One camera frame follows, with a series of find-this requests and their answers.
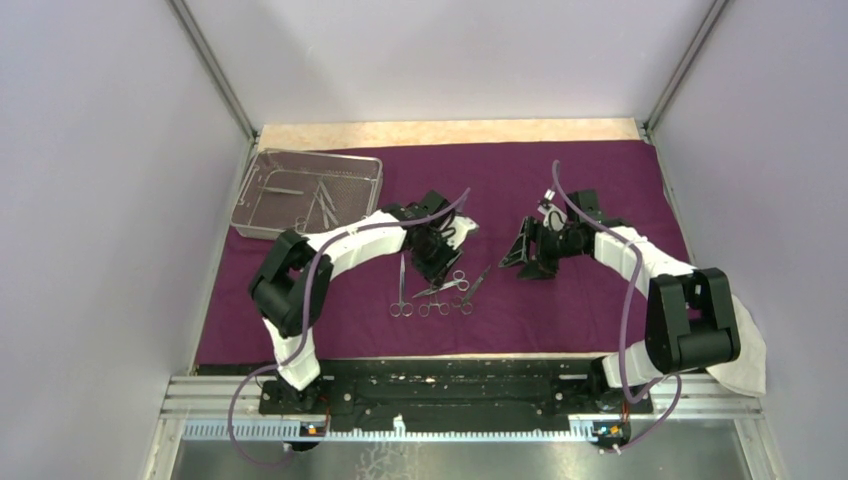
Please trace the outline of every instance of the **metal rod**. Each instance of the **metal rod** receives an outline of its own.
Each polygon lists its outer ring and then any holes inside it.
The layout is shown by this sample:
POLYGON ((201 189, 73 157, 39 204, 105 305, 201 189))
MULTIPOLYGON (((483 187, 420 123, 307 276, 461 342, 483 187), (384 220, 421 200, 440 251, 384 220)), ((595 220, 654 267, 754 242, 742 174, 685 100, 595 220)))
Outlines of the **metal rod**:
POLYGON ((668 110, 671 101, 680 90, 683 80, 686 78, 686 75, 695 63, 695 59, 698 57, 698 54, 701 53, 707 38, 709 38, 722 14, 725 13, 727 7, 731 3, 732 0, 713 1, 713 4, 707 11, 703 22, 701 22, 701 25, 698 27, 695 37, 689 43, 689 47, 686 48, 683 58, 681 58, 680 62, 677 64, 677 68, 675 68, 671 79, 668 81, 665 89, 663 89, 662 94, 660 94, 660 98, 657 100, 657 103, 654 105, 654 109, 651 111, 651 115, 645 122, 645 130, 649 138, 652 137, 654 130, 657 129, 665 115, 665 112, 668 110))
POLYGON ((188 36, 192 48, 194 48, 195 53, 197 53, 197 56, 200 59, 200 63, 203 65, 204 70, 206 70, 206 73, 212 80, 212 84, 215 86, 215 89, 218 90, 218 93, 221 95, 221 99, 227 106, 227 110, 229 110, 233 120, 236 121, 239 128, 245 136, 247 136, 247 138, 256 138, 257 130, 250 122, 247 112, 245 112, 244 107, 242 107, 232 85, 230 85, 229 80, 227 80, 226 75, 224 75, 221 65, 215 58, 212 48, 203 36, 200 26, 194 19, 194 15, 192 15, 191 10, 185 3, 185 0, 166 1, 168 2, 168 5, 170 5, 171 10, 174 12, 174 16, 177 17, 177 20, 180 22, 180 26, 183 28, 183 31, 185 31, 188 36))
POLYGON ((302 191, 292 190, 290 188, 262 187, 262 191, 268 193, 287 193, 289 195, 303 195, 302 191))

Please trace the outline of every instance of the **forceps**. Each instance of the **forceps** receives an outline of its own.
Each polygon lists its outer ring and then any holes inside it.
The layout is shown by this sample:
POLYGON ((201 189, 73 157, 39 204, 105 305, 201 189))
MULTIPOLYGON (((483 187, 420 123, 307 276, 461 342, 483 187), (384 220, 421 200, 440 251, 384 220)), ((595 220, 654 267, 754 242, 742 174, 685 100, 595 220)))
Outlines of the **forceps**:
POLYGON ((316 200, 318 200, 318 203, 321 205, 321 212, 324 214, 324 228, 330 228, 330 222, 327 220, 328 217, 336 226, 338 226, 339 221, 336 216, 333 215, 332 210, 327 208, 327 203, 324 201, 324 197, 319 195, 318 192, 312 192, 312 195, 315 197, 316 200))
POLYGON ((450 305, 447 303, 439 303, 439 299, 435 293, 430 295, 430 301, 418 307, 418 314, 422 317, 430 315, 430 309, 435 308, 442 315, 450 313, 450 305))
POLYGON ((432 295, 436 292, 441 292, 442 290, 447 290, 451 287, 456 287, 460 292, 464 292, 468 290, 468 287, 471 286, 471 283, 465 279, 465 272, 462 270, 454 270, 453 272, 453 280, 449 282, 445 282, 439 288, 431 287, 426 290, 421 290, 412 296, 412 298, 423 297, 424 295, 432 295))
POLYGON ((483 270, 483 273, 480 274, 480 277, 477 278, 474 285, 471 286, 471 289, 468 290, 468 293, 466 293, 464 297, 460 297, 459 295, 453 297, 453 302, 451 302, 451 304, 454 308, 458 308, 463 315, 470 315, 471 312, 474 311, 474 304, 471 303, 471 296, 474 295, 474 292, 476 292, 480 287, 480 284, 483 283, 483 279, 489 274, 490 268, 492 268, 491 265, 483 270))
POLYGON ((404 259, 403 254, 400 256, 400 281, 398 282, 398 301, 397 303, 393 303, 389 305, 389 313, 393 317, 399 317, 403 315, 404 317, 408 317, 412 315, 412 311, 414 308, 412 304, 409 302, 403 301, 403 291, 406 288, 406 260, 404 259))

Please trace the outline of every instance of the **metal floor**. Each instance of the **metal floor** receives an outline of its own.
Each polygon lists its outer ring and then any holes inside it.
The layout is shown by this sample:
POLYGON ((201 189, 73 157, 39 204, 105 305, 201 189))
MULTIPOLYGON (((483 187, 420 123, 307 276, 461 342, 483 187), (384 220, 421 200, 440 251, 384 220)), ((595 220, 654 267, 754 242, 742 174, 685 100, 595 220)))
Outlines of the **metal floor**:
MULTIPOLYGON (((634 422, 634 431, 645 422, 634 422)), ((274 442, 244 444, 264 461, 280 457, 274 442)), ((242 460, 225 441, 183 441, 178 480, 265 478, 450 480, 749 479, 733 421, 668 421, 623 455, 598 455, 586 443, 326 443, 269 470, 242 460)))

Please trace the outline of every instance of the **cable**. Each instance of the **cable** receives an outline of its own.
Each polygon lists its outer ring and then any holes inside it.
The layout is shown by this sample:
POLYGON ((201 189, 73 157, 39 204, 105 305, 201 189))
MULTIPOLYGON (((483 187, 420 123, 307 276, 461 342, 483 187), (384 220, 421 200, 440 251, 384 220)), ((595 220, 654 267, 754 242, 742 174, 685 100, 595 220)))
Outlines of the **cable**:
MULTIPOLYGON (((575 205, 574 202, 572 202, 571 199, 568 198, 562 188, 562 185, 560 185, 559 182, 559 160, 554 160, 553 165, 551 165, 551 174, 553 176, 554 188, 556 189, 556 192, 560 194, 560 196, 563 198, 563 200, 570 209, 572 209, 581 219, 583 219, 583 221, 591 225, 594 229, 607 233, 619 242, 623 243, 624 245, 627 245, 636 256, 636 265, 633 267, 633 273, 630 275, 630 281, 627 284, 627 292, 624 295, 624 307, 621 310, 621 328, 619 330, 618 335, 618 371, 619 375, 621 376, 621 388, 624 392, 625 398, 631 404, 638 403, 648 393, 651 387, 668 378, 655 378, 651 380, 650 382, 645 384, 645 386, 642 387, 642 390, 640 390, 639 393, 637 393, 635 396, 630 392, 630 384, 627 383, 627 369, 625 368, 624 362, 624 354, 627 350, 627 320, 630 318, 630 305, 633 302, 633 292, 634 290, 636 290, 636 280, 639 278, 639 273, 642 271, 642 251, 639 250, 639 247, 637 247, 636 245, 629 243, 628 240, 622 235, 620 235, 618 232, 613 231, 611 228, 601 224, 600 222, 587 215, 586 212, 578 208, 577 205, 575 205)), ((665 419, 668 418, 669 415, 671 415, 671 412, 677 406, 677 402, 680 400, 680 395, 683 393, 683 386, 682 380, 679 375, 674 374, 672 376, 677 379, 677 393, 675 393, 671 405, 669 405, 669 408, 665 411, 665 413, 663 413, 663 415, 659 419, 657 419, 657 421, 653 425, 651 425, 647 430, 642 432, 636 438, 631 440, 630 443, 625 445, 625 447, 629 448, 629 446, 640 442, 645 437, 645 435, 650 433, 661 423, 665 422, 665 419)))
MULTIPOLYGON (((371 225, 364 225, 358 229, 358 231, 366 231, 366 230, 375 230, 378 228, 388 228, 388 227, 413 227, 415 225, 421 225, 424 223, 430 223, 437 218, 441 218, 442 216, 453 212, 454 210, 457 212, 462 211, 462 206, 465 204, 465 200, 468 198, 468 194, 471 192, 470 188, 466 188, 462 195, 459 196, 453 203, 448 205, 447 208, 439 210, 438 212, 428 215, 424 218, 418 218, 415 220, 404 220, 399 222, 383 222, 383 223, 375 223, 371 225)), ((268 462, 260 462, 258 460, 253 459, 244 449, 239 445, 238 440, 235 436, 235 428, 233 427, 233 415, 235 414, 236 401, 238 400, 239 394, 244 389, 244 387, 250 383, 250 380, 257 375, 261 375, 266 372, 270 372, 275 370, 277 367, 285 367, 290 364, 292 360, 297 358, 298 355, 303 351, 304 346, 306 346, 306 337, 309 332, 309 310, 312 301, 312 284, 314 283, 315 274, 318 271, 318 264, 320 262, 317 259, 320 259, 330 245, 338 242, 339 240, 351 235, 351 230, 344 230, 338 235, 330 238, 326 243, 321 245, 321 248, 315 253, 315 257, 309 263, 309 271, 306 274, 306 284, 304 285, 304 294, 303 294, 303 323, 301 324, 301 335, 300 335, 300 343, 298 343, 297 348, 292 352, 289 358, 283 360, 279 364, 272 363, 270 365, 265 365, 264 367, 258 368, 252 372, 250 372, 244 380, 241 381, 238 387, 236 387, 235 393, 233 393, 233 397, 230 399, 230 408, 227 410, 227 433, 230 437, 230 443, 233 445, 233 448, 241 455, 242 458, 247 460, 253 465, 259 467, 268 467, 268 468, 278 468, 287 465, 291 462, 294 455, 287 454, 285 458, 283 458, 279 462, 268 463, 268 462)))

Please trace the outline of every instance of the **wooden board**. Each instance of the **wooden board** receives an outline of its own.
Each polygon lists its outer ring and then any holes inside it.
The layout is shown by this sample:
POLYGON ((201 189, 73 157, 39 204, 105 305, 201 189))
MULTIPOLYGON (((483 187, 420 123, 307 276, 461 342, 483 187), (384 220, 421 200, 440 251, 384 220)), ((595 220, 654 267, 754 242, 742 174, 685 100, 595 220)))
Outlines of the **wooden board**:
POLYGON ((639 140, 639 129, 632 118, 266 125, 259 150, 600 140, 639 140))

